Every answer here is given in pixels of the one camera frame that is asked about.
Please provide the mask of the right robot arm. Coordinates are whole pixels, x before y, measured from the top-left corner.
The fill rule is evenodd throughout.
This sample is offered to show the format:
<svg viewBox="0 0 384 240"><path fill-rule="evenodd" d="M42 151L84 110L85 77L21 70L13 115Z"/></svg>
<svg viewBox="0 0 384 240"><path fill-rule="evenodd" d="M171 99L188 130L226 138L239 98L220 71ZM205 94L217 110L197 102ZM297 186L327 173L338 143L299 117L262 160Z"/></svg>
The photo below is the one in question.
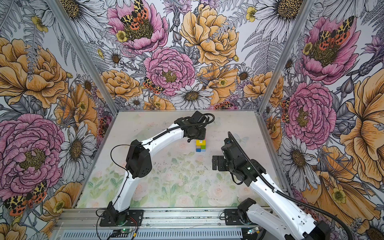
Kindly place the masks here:
<svg viewBox="0 0 384 240"><path fill-rule="evenodd" d="M255 200L247 198L236 212L227 214L229 225L258 225L279 240L329 240L331 228L316 221L310 214L289 200L258 161L251 160L232 135L224 140L221 156L212 157L212 168L229 172L235 184L246 185L272 209L271 212Z"/></svg>

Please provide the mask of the yellow rectangular wood block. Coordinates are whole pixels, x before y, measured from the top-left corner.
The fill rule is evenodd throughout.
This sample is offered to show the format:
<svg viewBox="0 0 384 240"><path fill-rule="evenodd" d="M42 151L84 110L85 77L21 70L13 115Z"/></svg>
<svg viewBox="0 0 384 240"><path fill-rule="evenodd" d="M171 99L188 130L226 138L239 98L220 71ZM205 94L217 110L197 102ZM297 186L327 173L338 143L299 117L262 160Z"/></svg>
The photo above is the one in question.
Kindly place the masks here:
<svg viewBox="0 0 384 240"><path fill-rule="evenodd" d="M196 140L196 146L206 146L206 140Z"/></svg>

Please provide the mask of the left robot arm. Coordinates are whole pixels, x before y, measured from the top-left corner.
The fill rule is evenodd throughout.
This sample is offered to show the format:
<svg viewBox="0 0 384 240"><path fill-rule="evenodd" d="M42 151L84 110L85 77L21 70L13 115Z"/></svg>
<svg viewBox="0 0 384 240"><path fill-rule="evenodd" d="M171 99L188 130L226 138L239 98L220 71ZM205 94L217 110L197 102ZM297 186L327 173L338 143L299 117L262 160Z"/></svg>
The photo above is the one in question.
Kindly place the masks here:
<svg viewBox="0 0 384 240"><path fill-rule="evenodd" d="M125 177L119 187L117 195L109 202L103 217L108 224L123 226L127 222L135 222L129 214L132 197L141 178L147 176L152 170L152 158L172 143L187 138L202 141L206 138L206 126L215 121L211 113L194 112L191 117L181 117L172 125L149 139L134 140L129 145L121 144L118 147L129 147L126 157Z"/></svg>

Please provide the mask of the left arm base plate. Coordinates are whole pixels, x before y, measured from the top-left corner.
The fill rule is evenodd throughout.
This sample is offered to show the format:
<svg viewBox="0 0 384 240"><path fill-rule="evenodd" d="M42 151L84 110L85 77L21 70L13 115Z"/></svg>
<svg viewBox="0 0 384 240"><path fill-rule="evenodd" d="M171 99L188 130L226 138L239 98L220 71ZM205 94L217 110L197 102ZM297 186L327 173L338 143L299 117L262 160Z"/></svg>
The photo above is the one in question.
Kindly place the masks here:
<svg viewBox="0 0 384 240"><path fill-rule="evenodd" d="M100 220L101 227L140 227L144 210L125 210L118 213L115 210L103 212Z"/></svg>

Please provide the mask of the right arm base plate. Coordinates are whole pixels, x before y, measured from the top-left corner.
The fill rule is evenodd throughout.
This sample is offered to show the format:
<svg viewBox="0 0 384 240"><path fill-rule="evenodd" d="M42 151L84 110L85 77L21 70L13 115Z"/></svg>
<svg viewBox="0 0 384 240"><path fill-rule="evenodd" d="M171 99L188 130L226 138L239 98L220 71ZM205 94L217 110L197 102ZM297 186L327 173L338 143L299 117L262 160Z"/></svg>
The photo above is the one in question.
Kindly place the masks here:
<svg viewBox="0 0 384 240"><path fill-rule="evenodd" d="M225 221L226 226L256 225L248 217L247 211L243 209L224 209L221 218Z"/></svg>

